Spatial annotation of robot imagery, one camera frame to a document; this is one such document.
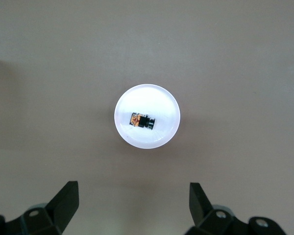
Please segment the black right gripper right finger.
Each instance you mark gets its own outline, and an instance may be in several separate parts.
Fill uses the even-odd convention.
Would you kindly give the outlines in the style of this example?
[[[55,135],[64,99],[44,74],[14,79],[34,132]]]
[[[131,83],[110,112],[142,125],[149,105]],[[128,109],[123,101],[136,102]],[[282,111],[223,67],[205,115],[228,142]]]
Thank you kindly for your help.
[[[240,221],[227,207],[212,205],[199,183],[190,183],[189,209],[194,221],[187,235],[284,235],[275,221],[255,216]]]

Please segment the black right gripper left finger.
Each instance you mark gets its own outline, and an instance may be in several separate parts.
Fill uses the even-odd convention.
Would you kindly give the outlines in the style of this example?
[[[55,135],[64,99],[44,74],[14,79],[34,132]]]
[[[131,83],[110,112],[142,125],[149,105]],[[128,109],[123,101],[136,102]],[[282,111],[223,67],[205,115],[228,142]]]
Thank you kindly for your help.
[[[69,181],[48,203],[32,206],[14,220],[0,215],[0,235],[61,235],[78,207],[78,182]]]

